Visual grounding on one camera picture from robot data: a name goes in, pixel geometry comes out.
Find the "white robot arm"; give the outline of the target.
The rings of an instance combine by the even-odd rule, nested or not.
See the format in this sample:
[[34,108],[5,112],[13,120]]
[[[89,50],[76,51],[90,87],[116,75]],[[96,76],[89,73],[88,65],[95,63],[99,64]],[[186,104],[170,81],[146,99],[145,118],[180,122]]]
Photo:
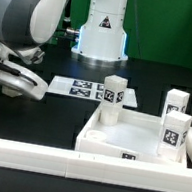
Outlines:
[[[0,0],[0,84],[20,94],[42,99],[47,83],[8,59],[26,64],[41,61],[40,49],[57,29],[68,0]],[[126,60],[123,29],[127,0],[91,0],[88,19],[78,31],[73,52],[91,60]]]

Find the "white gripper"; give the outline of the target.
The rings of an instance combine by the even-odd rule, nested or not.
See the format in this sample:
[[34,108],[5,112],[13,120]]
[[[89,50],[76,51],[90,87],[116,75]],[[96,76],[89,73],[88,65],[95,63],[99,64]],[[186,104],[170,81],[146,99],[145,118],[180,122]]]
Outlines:
[[3,59],[0,59],[0,85],[38,100],[43,98],[48,89],[47,83],[34,72]]

